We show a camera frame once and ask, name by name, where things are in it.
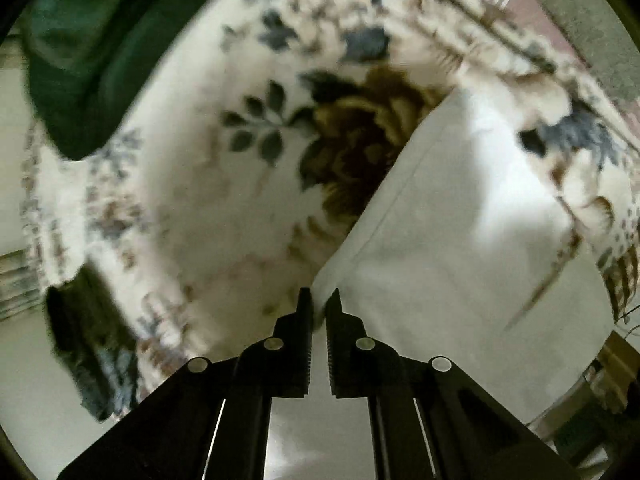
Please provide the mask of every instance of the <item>dark green leaf print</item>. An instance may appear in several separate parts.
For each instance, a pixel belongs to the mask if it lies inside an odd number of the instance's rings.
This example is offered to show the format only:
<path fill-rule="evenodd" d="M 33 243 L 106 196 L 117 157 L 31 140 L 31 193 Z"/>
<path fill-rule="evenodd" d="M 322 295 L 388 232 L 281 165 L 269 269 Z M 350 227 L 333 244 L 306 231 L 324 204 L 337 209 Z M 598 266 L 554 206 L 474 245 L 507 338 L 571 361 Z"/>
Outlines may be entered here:
<path fill-rule="evenodd" d="M 345 61 L 377 61 L 388 56 L 389 36 L 382 27 L 350 30 L 345 32 L 342 38 L 347 43 Z"/>
<path fill-rule="evenodd" d="M 262 22 L 267 28 L 267 32 L 258 36 L 258 41 L 267 45 L 274 52 L 288 50 L 287 40 L 298 38 L 296 31 L 282 22 L 277 10 L 267 10 L 262 16 Z"/>
<path fill-rule="evenodd" d="M 262 101 L 260 101 L 260 99 L 258 99 L 257 97 L 253 97 L 253 96 L 245 97 L 244 104 L 246 105 L 246 110 L 253 117 L 260 118 L 264 116 L 264 105 L 262 104 Z"/>
<path fill-rule="evenodd" d="M 322 139 L 318 139 L 306 147 L 305 153 L 303 153 L 302 158 L 300 159 L 298 174 L 300 175 L 302 191 L 320 183 L 316 168 L 313 168 L 313 165 L 317 165 L 316 160 L 323 148 L 324 142 Z"/>
<path fill-rule="evenodd" d="M 240 114 L 225 110 L 222 112 L 222 124 L 224 126 L 242 126 L 246 124 L 246 119 Z"/>
<path fill-rule="evenodd" d="M 232 152 L 245 152 L 254 143 L 254 134 L 246 130 L 237 131 L 231 139 L 229 149 Z"/>
<path fill-rule="evenodd" d="M 282 115 L 284 101 L 285 94 L 282 85 L 275 81 L 269 81 L 269 89 L 267 90 L 267 106 L 278 115 Z"/>
<path fill-rule="evenodd" d="M 341 97 L 358 94 L 358 87 L 351 81 L 323 70 L 313 70 L 298 76 L 300 84 L 311 91 L 316 103 L 333 103 Z"/>
<path fill-rule="evenodd" d="M 282 136 L 278 130 L 275 130 L 262 139 L 260 143 L 260 157 L 271 166 L 274 166 L 276 160 L 278 160 L 282 154 L 282 149 Z"/>
<path fill-rule="evenodd" d="M 314 110 L 312 107 L 303 106 L 298 108 L 289 119 L 287 126 L 298 128 L 300 130 L 314 131 L 316 122 L 314 121 Z"/>

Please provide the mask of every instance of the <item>brown flower print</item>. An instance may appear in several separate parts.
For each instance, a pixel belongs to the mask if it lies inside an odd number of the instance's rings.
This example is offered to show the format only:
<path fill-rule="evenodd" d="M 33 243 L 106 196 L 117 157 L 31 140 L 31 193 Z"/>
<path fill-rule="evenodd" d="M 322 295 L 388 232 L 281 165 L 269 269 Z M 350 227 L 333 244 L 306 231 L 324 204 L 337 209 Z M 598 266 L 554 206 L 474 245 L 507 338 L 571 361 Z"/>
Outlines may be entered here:
<path fill-rule="evenodd" d="M 300 79 L 317 103 L 319 134 L 300 162 L 303 187 L 322 184 L 328 217 L 353 224 L 444 93 L 414 86 L 387 65 L 371 68 L 361 85 L 327 72 Z"/>

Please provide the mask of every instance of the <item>white wall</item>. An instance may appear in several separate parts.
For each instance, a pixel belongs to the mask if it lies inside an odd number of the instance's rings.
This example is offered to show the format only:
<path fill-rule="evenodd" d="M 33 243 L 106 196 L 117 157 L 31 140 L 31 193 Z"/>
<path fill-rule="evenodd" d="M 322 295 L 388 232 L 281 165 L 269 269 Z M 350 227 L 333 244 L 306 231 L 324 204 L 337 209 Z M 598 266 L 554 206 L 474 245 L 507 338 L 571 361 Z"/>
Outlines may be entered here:
<path fill-rule="evenodd" d="M 24 247 L 19 207 L 21 164 L 30 108 L 24 97 L 24 71 L 0 70 L 0 254 Z"/>
<path fill-rule="evenodd" d="M 39 480 L 54 480 L 113 425 L 95 422 L 80 405 L 51 354 L 40 308 L 0 323 L 0 424 Z"/>

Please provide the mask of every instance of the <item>dark green blanket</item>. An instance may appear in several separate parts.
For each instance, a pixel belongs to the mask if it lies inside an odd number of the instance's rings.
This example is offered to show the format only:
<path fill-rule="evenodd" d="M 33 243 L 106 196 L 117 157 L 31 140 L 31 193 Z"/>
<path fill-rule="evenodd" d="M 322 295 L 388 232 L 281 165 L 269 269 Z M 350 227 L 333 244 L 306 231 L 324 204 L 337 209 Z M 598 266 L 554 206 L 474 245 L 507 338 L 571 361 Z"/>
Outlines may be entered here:
<path fill-rule="evenodd" d="M 28 85 L 63 155 L 117 128 L 154 66 L 206 0 L 33 0 L 22 20 Z"/>
<path fill-rule="evenodd" d="M 54 354 L 87 411 L 102 421 L 135 408 L 136 338 L 94 267 L 84 264 L 70 282 L 49 287 L 45 305 Z"/>

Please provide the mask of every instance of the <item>floral bedspread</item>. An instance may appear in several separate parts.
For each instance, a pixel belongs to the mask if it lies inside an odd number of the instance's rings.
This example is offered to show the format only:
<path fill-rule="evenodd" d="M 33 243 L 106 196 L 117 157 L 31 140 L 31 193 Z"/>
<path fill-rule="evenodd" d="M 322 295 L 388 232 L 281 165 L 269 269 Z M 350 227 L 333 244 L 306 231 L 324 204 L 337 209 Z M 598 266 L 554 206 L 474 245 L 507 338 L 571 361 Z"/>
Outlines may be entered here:
<path fill-rule="evenodd" d="M 419 122 L 495 80 L 574 218 L 523 314 L 587 243 L 617 319 L 638 281 L 638 142 L 575 56 L 484 0 L 210 0 L 103 149 L 65 160 L 34 121 L 23 216 L 40 287 L 94 262 L 138 338 L 143 398 L 186 359 L 268 335 Z"/>

